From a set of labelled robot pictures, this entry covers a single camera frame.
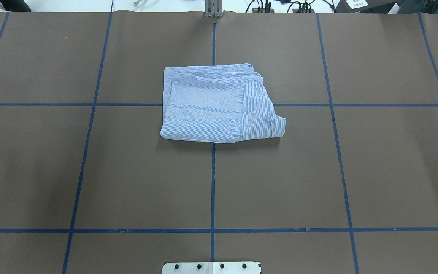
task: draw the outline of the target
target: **white sticker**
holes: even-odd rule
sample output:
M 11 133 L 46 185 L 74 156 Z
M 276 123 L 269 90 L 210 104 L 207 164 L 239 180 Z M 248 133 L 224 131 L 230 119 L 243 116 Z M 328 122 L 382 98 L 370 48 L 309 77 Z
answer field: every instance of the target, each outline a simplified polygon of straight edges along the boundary
M 366 7 L 368 5 L 366 0 L 346 0 L 346 2 L 348 2 L 348 5 L 351 7 L 351 9 Z

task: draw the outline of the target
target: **white metal bracket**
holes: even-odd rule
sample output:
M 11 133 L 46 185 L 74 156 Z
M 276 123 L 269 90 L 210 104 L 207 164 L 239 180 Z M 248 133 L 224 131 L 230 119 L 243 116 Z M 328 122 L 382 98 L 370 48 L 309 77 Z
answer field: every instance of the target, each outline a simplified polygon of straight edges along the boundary
M 259 262 L 166 263 L 162 274 L 261 274 Z
M 222 0 L 205 0 L 205 17 L 222 17 Z

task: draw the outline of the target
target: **white floor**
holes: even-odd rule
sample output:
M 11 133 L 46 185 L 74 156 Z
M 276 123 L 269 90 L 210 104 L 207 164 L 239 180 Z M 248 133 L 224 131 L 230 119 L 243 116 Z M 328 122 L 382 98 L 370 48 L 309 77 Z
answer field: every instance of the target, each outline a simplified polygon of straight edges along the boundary
M 34 12 L 107 12 L 110 10 L 112 0 L 25 0 Z M 203 11 L 204 0 L 114 0 L 113 10 L 130 10 L 137 12 L 160 11 Z M 244 12 L 250 0 L 223 0 L 223 9 Z M 271 7 L 275 12 L 286 12 L 290 4 L 282 5 L 279 1 L 272 1 Z M 323 0 L 312 3 L 315 12 L 331 13 L 332 10 Z M 390 11 L 396 13 L 398 6 Z

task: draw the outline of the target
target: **folded garment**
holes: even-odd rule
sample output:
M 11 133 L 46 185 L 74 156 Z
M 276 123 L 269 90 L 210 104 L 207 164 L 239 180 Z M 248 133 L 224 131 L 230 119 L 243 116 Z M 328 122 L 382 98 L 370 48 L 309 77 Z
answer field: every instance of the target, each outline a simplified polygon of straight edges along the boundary
M 284 133 L 251 64 L 165 68 L 162 137 L 234 143 Z

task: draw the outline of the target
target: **light blue cloth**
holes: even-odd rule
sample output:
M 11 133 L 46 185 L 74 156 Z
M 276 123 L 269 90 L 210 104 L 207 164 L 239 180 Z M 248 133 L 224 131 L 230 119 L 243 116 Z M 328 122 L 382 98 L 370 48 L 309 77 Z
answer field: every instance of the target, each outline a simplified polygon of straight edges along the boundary
M 165 68 L 162 137 L 234 143 L 284 133 L 251 64 Z

